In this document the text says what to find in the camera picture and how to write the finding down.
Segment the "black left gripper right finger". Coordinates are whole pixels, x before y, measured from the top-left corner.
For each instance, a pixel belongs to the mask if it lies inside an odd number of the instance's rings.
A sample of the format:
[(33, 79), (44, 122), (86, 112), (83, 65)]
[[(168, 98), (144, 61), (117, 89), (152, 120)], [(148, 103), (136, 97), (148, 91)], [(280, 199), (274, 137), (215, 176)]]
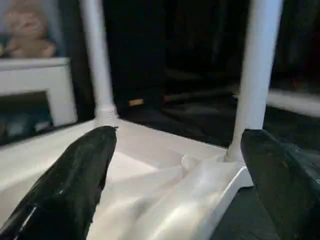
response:
[(246, 129), (241, 151), (256, 193), (282, 240), (320, 238), (320, 156)]

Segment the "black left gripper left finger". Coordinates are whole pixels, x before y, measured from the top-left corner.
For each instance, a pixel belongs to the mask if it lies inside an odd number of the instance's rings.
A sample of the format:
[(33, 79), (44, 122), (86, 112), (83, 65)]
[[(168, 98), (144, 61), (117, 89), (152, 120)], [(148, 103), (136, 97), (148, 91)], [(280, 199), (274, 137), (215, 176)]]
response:
[(106, 185), (117, 127), (85, 133), (33, 184), (0, 229), (2, 240), (85, 240)]

